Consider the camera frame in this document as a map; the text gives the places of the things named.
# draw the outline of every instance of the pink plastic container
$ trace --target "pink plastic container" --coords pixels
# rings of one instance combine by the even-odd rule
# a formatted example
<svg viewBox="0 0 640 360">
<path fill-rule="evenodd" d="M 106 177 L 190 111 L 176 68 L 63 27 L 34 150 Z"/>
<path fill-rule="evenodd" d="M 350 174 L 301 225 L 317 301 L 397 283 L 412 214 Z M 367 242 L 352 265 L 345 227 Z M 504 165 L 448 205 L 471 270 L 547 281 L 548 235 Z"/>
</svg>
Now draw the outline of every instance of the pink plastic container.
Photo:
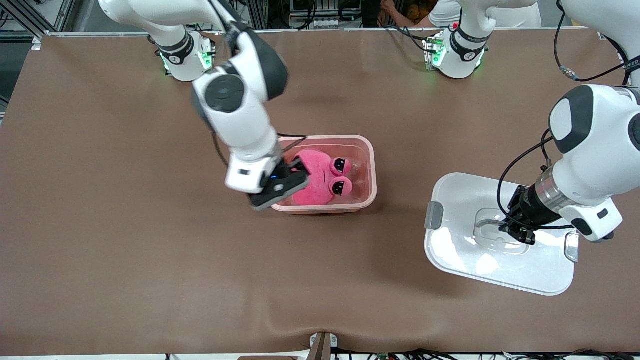
<svg viewBox="0 0 640 360">
<path fill-rule="evenodd" d="M 280 138 L 282 147 L 298 140 L 297 138 Z M 351 162 L 351 171 L 347 177 L 353 183 L 353 191 L 344 197 L 335 197 L 328 205 L 298 206 L 291 198 L 272 206 L 277 211 L 292 215 L 354 213 L 373 203 L 378 194 L 376 182 L 376 162 L 371 143 L 358 135 L 326 135 L 309 136 L 304 142 L 285 154 L 287 161 L 292 161 L 298 151 L 317 149 L 332 158 L 346 158 Z"/>
</svg>

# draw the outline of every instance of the pink stuffed animal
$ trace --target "pink stuffed animal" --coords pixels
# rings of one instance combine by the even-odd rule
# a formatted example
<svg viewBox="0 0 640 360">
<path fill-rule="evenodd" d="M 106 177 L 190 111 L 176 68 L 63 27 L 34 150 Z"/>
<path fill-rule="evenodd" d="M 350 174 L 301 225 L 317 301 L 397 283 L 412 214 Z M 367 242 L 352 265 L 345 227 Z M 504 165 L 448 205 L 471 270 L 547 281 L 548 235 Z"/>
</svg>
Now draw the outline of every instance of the pink stuffed animal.
<svg viewBox="0 0 640 360">
<path fill-rule="evenodd" d="M 309 185 L 293 194 L 296 205 L 327 205 L 335 195 L 351 193 L 351 180 L 344 177 L 351 170 L 351 162 L 346 159 L 331 159 L 329 155 L 315 149 L 305 149 L 297 153 L 309 171 Z"/>
</svg>

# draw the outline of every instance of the robotic arm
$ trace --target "robotic arm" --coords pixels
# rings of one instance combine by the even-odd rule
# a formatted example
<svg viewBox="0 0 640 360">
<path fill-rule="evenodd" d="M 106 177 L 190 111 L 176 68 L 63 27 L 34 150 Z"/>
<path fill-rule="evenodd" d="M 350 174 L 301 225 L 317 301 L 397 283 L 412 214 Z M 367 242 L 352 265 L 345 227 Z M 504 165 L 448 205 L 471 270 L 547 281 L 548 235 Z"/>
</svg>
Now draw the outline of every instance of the robotic arm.
<svg viewBox="0 0 640 360">
<path fill-rule="evenodd" d="M 625 56 L 640 54 L 640 3 L 634 0 L 563 0 L 567 14 L 620 45 Z M 640 83 L 638 60 L 625 70 Z M 500 230 L 533 245 L 533 231 L 560 218 L 587 240 L 613 237 L 622 216 L 611 197 L 640 186 L 640 94 L 633 88 L 582 85 L 568 92 L 549 116 L 563 154 L 535 184 L 518 188 Z"/>
<path fill-rule="evenodd" d="M 427 49 L 431 65 L 454 79 L 471 75 L 484 54 L 487 41 L 495 29 L 490 8 L 526 8 L 538 0 L 457 0 L 460 4 L 460 23 L 457 28 L 445 29 L 435 35 Z"/>
<path fill-rule="evenodd" d="M 287 164 L 264 108 L 282 95 L 288 72 L 278 54 L 243 24 L 224 0 L 99 0 L 113 20 L 148 31 L 177 79 L 193 81 L 193 104 L 214 136 L 230 149 L 226 185 L 248 193 L 256 210 L 308 185 L 300 160 Z M 187 32 L 194 22 L 220 24 L 233 57 L 208 71 L 201 46 L 208 39 Z"/>
</svg>

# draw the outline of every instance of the white cloth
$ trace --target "white cloth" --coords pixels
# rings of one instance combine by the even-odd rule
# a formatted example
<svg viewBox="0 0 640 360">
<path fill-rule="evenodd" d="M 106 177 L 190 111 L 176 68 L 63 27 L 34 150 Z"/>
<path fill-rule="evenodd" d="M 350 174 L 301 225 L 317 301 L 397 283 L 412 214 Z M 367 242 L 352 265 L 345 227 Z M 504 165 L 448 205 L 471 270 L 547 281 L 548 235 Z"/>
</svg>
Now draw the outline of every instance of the white cloth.
<svg viewBox="0 0 640 360">
<path fill-rule="evenodd" d="M 541 28 L 540 9 L 538 3 L 527 8 L 505 9 L 491 8 L 491 18 L 496 21 L 496 28 Z M 429 14 L 434 26 L 447 27 L 460 20 L 460 4 L 456 0 L 439 0 Z"/>
</svg>

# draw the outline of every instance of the brown table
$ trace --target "brown table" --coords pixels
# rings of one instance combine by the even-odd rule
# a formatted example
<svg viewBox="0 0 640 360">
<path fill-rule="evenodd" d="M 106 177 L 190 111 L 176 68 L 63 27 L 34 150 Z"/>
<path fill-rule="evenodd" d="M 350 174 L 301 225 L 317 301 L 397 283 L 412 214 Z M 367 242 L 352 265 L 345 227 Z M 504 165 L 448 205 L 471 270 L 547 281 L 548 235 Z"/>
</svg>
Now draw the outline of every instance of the brown table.
<svg viewBox="0 0 640 360">
<path fill-rule="evenodd" d="M 145 38 L 46 38 L 0 127 L 0 355 L 275 352 L 316 331 L 366 351 L 640 350 L 637 191 L 616 199 L 614 240 L 582 242 L 558 297 L 424 254 L 436 181 L 498 177 L 576 86 L 553 34 L 496 31 L 459 81 L 427 73 L 398 34 L 265 35 L 291 72 L 267 105 L 274 126 L 376 150 L 375 203 L 323 217 L 256 213 L 224 187 L 190 85 L 161 74 Z M 564 31 L 560 53 L 583 76 L 617 64 L 588 30 Z M 531 184 L 542 164 L 532 155 L 510 180 Z"/>
</svg>

